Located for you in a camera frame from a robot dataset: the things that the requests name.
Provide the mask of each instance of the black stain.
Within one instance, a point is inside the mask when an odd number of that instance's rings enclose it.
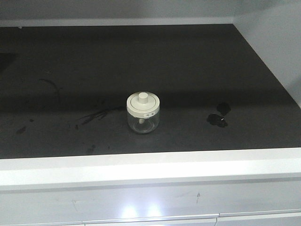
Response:
[[[24,126],[24,127],[20,128],[19,130],[17,130],[16,134],[22,134],[22,133],[25,132],[25,130],[26,130],[26,126]]]
[[[209,122],[211,125],[217,125],[218,127],[226,127],[228,124],[225,121],[225,118],[222,116],[219,116],[217,114],[210,114],[207,118],[207,122]]]
[[[92,145],[91,148],[88,148],[88,149],[87,149],[86,153],[87,153],[87,154],[93,154],[95,148],[96,148],[96,146],[95,146],[95,145]]]
[[[223,102],[218,104],[218,106],[216,107],[216,110],[219,111],[223,116],[225,116],[226,114],[228,114],[231,111],[231,108],[229,106],[229,104]]]
[[[16,60],[18,54],[15,53],[0,53],[0,73]]]

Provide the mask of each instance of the jar lid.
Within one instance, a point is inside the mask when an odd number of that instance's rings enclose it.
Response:
[[[147,119],[159,112],[160,100],[150,92],[138,92],[127,99],[127,111],[136,118]]]

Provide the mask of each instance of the white shelf edge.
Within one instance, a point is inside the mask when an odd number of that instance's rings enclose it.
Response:
[[[301,178],[301,148],[0,160],[0,190]]]

